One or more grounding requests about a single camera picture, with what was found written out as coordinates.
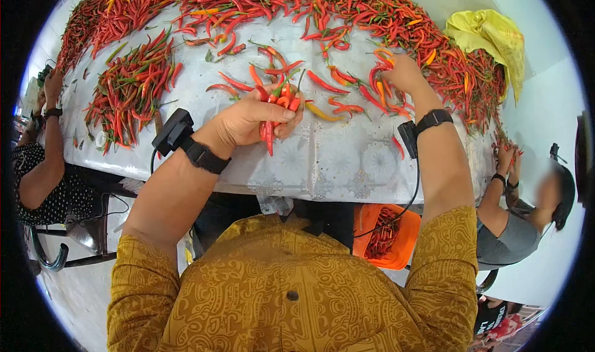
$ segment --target hand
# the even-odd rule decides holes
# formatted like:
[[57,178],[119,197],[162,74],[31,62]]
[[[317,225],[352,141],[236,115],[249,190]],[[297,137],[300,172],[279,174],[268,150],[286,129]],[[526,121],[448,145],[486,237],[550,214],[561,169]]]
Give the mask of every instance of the hand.
[[[267,85],[264,89],[270,93],[277,85]],[[301,93],[296,94],[303,104]],[[226,148],[233,149],[237,145],[249,145],[260,141],[259,126],[261,121],[281,122],[275,127],[275,136],[285,139],[302,121],[303,105],[297,113],[276,104],[259,101],[259,92],[254,89],[237,103],[220,112],[207,122],[204,127],[215,131]]]
[[508,168],[508,180],[514,185],[521,178],[521,156],[518,149],[515,150],[513,159],[515,160],[515,164],[511,164]]
[[501,145],[498,148],[498,162],[500,164],[500,169],[498,170],[498,173],[503,174],[503,176],[506,176],[506,173],[508,172],[508,168],[510,166],[510,161],[512,160],[512,155],[514,155],[514,153],[515,150],[513,148],[505,150],[503,145]]
[[45,91],[47,103],[46,110],[56,108],[58,96],[60,95],[60,90],[62,89],[62,82],[62,73],[56,72],[55,69],[52,69],[45,78],[43,90]]
[[399,91],[411,95],[418,88],[428,85],[415,60],[406,54],[395,54],[393,63],[393,70],[383,72],[382,76],[390,80]]
[[43,88],[41,88],[39,90],[39,92],[37,93],[37,102],[35,103],[35,108],[33,109],[33,113],[36,116],[39,116],[41,114],[41,109],[43,108],[44,105],[45,105],[45,91]]

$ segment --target gray shirt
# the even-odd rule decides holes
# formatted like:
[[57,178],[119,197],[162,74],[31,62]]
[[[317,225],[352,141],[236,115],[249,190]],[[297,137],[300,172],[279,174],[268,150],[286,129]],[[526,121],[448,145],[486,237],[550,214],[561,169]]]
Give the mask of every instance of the gray shirt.
[[541,235],[524,217],[533,208],[519,199],[516,207],[507,211],[508,222],[498,238],[479,219],[477,221],[477,261],[480,270],[492,270],[517,263],[537,250]]

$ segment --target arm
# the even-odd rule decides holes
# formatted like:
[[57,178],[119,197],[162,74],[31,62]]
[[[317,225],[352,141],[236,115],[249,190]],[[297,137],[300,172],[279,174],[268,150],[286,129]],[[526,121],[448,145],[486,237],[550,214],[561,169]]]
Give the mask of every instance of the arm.
[[[508,169],[508,182],[512,185],[516,185],[521,178],[521,156],[519,155],[518,150],[514,154],[514,160],[515,164],[511,165]],[[519,200],[519,188],[506,188],[504,193],[508,208],[515,207]]]
[[[386,76],[411,95],[416,121],[432,109],[444,108],[412,59],[397,55],[394,62],[394,69]],[[417,139],[417,147],[424,191],[422,225],[455,207],[473,206],[471,170],[455,126],[443,123],[425,130]]]
[[[62,75],[54,71],[45,80],[44,90],[47,108],[56,108]],[[48,197],[60,183],[64,175],[64,149],[58,118],[48,118],[45,125],[45,159],[26,173],[21,179],[19,193],[24,207],[34,210]]]
[[[413,97],[416,120],[431,109],[443,108],[412,59],[399,55],[394,63],[387,77]],[[477,313],[477,224],[471,172],[452,123],[422,132],[417,145],[424,216],[405,296],[427,349],[461,351],[472,340]]]
[[[41,115],[41,109],[44,105],[45,91],[43,89],[40,89],[39,93],[37,94],[37,104],[35,105],[35,108],[33,110],[34,117],[39,117]],[[19,142],[17,143],[17,147],[35,141],[35,139],[37,139],[38,133],[39,132],[36,129],[35,118],[29,119],[25,133],[23,134],[23,136],[21,136]]]
[[[500,168],[496,172],[498,175],[506,178],[506,172],[510,165],[510,160],[514,150],[505,151],[498,149],[498,158]],[[505,189],[505,185],[500,179],[493,179],[487,186],[486,193],[477,207],[477,217],[486,226],[487,229],[496,237],[500,237],[506,229],[509,213],[499,206],[500,196]]]
[[[265,87],[270,92],[274,86]],[[284,108],[257,101],[258,91],[222,111],[204,124],[192,138],[207,145],[219,158],[227,159],[237,145],[260,141],[258,127],[261,120],[288,122],[275,128],[279,138],[289,136],[302,119]],[[133,235],[159,247],[176,263],[175,245],[190,229],[211,195],[217,175],[198,169],[190,163],[182,149],[178,149],[141,189],[122,235]]]
[[[268,92],[272,86],[265,87]],[[275,135],[286,138],[303,116],[257,101],[250,92],[204,124],[192,137],[220,158],[237,145],[260,141],[261,120],[284,123]],[[112,271],[108,307],[108,350],[158,345],[179,291],[176,247],[204,207],[217,175],[198,169],[177,150],[146,182],[124,223]],[[131,310],[131,303],[142,304]]]

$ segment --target hair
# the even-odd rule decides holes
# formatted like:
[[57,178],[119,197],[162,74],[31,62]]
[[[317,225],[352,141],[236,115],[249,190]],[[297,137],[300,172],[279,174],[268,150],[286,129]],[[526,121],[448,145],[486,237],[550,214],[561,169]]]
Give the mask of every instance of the hair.
[[558,176],[561,200],[552,213],[552,221],[556,224],[556,230],[560,231],[566,225],[566,220],[568,219],[572,205],[574,205],[575,186],[570,170],[561,164],[557,164],[554,172]]
[[511,301],[508,302],[508,314],[515,314],[515,313],[519,313],[521,311],[522,308],[522,304],[519,303],[512,303]]

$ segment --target patterned shirt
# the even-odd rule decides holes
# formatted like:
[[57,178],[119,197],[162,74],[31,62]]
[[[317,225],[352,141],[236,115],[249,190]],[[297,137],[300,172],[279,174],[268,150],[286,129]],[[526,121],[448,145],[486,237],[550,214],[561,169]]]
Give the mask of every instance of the patterned shirt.
[[309,222],[235,222],[179,278],[167,254],[118,244],[109,351],[463,351],[472,340],[475,209],[426,223],[405,288]]
[[93,191],[76,175],[74,166],[68,164],[65,165],[62,180],[41,206],[34,210],[23,206],[19,191],[21,179],[44,159],[45,151],[38,142],[21,145],[12,150],[14,193],[19,221],[26,226],[36,226],[63,224],[69,214],[79,219],[86,218],[91,212]]

